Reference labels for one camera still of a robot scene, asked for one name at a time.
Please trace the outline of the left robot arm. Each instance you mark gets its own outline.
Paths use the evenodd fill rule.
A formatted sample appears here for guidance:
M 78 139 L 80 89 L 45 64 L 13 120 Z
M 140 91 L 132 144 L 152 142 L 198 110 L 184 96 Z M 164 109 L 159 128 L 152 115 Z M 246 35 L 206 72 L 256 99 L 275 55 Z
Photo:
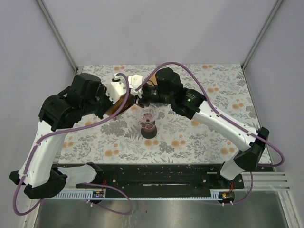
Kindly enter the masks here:
M 121 73 L 104 85 L 100 78 L 81 73 L 74 76 L 71 86 L 57 95 L 48 97 L 39 112 L 37 134 L 23 167 L 11 172 L 9 178 L 15 184 L 25 185 L 24 193 L 30 199 L 52 198 L 63 188 L 87 182 L 91 187 L 102 185 L 103 176 L 93 164 L 79 167 L 53 167 L 66 135 L 74 130 L 74 124 L 83 116 L 95 114 L 103 118 L 127 93 L 140 94 L 137 90 L 143 82 L 140 75 L 128 76 L 125 81 Z

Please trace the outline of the brown paper coffee filter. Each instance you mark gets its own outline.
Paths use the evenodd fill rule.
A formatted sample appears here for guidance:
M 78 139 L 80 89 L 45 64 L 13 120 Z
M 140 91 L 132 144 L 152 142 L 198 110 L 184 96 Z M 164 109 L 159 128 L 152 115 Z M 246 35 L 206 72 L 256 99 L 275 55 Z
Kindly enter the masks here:
M 157 81 L 156 81 L 156 76 L 155 74 L 152 75 L 152 77 L 149 79 L 149 82 L 148 82 L 151 86 L 157 86 Z

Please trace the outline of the clear glass dripper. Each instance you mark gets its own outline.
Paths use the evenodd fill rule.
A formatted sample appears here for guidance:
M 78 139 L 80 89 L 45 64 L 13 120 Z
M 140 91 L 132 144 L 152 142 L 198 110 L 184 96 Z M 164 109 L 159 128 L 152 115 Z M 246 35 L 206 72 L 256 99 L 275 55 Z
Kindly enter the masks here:
M 152 128 L 156 124 L 156 120 L 159 116 L 159 109 L 153 104 L 150 104 L 148 107 L 139 109 L 136 112 L 136 117 L 139 125 L 142 128 Z

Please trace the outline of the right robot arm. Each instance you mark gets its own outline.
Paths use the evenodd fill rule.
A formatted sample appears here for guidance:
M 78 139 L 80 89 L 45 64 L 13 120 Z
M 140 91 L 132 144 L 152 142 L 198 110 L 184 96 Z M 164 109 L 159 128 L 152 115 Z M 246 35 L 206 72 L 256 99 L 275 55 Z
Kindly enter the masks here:
M 205 124 L 238 148 L 238 152 L 223 163 L 216 176 L 220 187 L 227 188 L 237 175 L 257 168 L 266 147 L 268 129 L 252 128 L 232 117 L 225 117 L 223 112 L 207 101 L 205 95 L 184 87 L 180 76 L 169 67 L 158 70 L 155 78 L 156 85 L 144 83 L 140 88 L 138 104 L 169 104 L 176 114 Z

